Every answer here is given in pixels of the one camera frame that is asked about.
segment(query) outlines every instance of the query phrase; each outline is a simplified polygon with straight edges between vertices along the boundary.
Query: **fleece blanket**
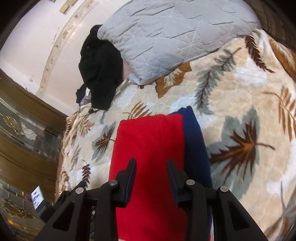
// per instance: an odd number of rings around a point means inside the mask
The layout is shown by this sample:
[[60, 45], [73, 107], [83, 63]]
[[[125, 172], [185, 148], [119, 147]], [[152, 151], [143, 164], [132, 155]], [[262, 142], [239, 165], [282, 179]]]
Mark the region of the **fleece blanket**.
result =
[[295, 62], [294, 52], [256, 30], [151, 85], [124, 81], [108, 111], [87, 104], [67, 118], [58, 194], [81, 180], [88, 189], [108, 181], [121, 120], [191, 105], [213, 187], [229, 187], [269, 240], [283, 240], [296, 220]]

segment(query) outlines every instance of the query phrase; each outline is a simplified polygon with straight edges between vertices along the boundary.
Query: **metal screw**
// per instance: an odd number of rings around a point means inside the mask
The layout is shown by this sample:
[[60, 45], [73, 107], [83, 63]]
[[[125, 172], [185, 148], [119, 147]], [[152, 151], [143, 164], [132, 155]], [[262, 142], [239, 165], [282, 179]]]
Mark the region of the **metal screw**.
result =
[[189, 186], [192, 186], [192, 185], [195, 184], [195, 181], [192, 180], [192, 179], [188, 179], [188, 180], [186, 181], [186, 184], [189, 185]]
[[118, 181], [117, 180], [110, 180], [108, 183], [110, 186], [115, 186], [118, 183]]
[[221, 186], [220, 190], [221, 190], [221, 192], [228, 192], [229, 189], [226, 186]]
[[84, 189], [83, 189], [83, 188], [77, 188], [77, 189], [75, 190], [75, 192], [76, 192], [77, 194], [80, 194], [80, 193], [83, 193], [83, 192], [84, 192]]

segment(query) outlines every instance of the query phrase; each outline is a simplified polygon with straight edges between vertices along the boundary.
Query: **red folded cloth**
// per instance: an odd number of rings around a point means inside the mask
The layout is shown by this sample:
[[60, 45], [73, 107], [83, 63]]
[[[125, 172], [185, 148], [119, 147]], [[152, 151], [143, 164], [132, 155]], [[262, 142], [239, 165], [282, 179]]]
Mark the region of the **red folded cloth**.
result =
[[119, 239], [125, 241], [183, 241], [186, 214], [173, 201], [166, 160], [184, 166], [182, 116], [156, 115], [122, 120], [117, 130], [109, 179], [125, 169], [129, 159], [137, 161], [131, 200], [117, 208]]

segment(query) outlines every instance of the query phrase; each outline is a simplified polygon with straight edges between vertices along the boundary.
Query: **navy knit fabric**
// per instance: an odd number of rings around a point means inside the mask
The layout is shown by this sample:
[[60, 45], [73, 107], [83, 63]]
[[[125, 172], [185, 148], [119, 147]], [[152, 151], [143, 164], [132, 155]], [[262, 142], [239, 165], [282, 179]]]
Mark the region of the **navy knit fabric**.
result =
[[172, 114], [183, 116], [185, 135], [184, 171], [187, 176], [207, 188], [212, 188], [210, 162], [207, 149], [191, 106], [181, 108]]

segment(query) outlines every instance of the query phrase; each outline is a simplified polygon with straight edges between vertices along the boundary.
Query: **gray quilted pillowcase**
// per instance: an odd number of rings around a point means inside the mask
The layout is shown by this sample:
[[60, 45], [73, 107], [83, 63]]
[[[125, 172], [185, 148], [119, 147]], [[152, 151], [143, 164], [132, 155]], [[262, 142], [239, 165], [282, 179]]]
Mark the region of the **gray quilted pillowcase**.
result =
[[98, 31], [133, 69], [129, 79], [149, 84], [183, 62], [261, 28], [243, 0], [131, 0]]

